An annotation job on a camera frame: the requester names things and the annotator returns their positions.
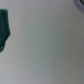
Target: textured fabric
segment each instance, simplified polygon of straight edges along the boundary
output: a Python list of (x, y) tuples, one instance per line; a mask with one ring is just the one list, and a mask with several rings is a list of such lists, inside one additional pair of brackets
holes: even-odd
[(0, 52), (4, 50), (6, 40), (10, 36), (8, 10), (0, 10)]

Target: dark green fabric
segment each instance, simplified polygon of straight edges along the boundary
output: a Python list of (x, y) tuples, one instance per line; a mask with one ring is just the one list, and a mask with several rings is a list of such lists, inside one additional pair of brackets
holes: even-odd
[(6, 40), (10, 36), (8, 10), (0, 10), (0, 52), (4, 50)]

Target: light gray surface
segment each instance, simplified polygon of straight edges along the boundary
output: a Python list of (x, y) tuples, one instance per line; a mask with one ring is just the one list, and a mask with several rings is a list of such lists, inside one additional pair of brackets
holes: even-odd
[(1, 0), (11, 36), (0, 54), (0, 84), (84, 84), (84, 14), (73, 0)]

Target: cloth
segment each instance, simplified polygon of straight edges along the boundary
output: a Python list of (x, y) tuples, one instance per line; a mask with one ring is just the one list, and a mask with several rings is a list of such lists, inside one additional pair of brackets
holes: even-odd
[(8, 10), (0, 9), (0, 52), (4, 50), (6, 40), (9, 36)]

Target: white background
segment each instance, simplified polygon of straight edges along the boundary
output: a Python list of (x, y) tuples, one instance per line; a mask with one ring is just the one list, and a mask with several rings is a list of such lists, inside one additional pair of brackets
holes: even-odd
[(84, 84), (84, 14), (73, 0), (0, 0), (11, 35), (0, 53), (0, 84)]

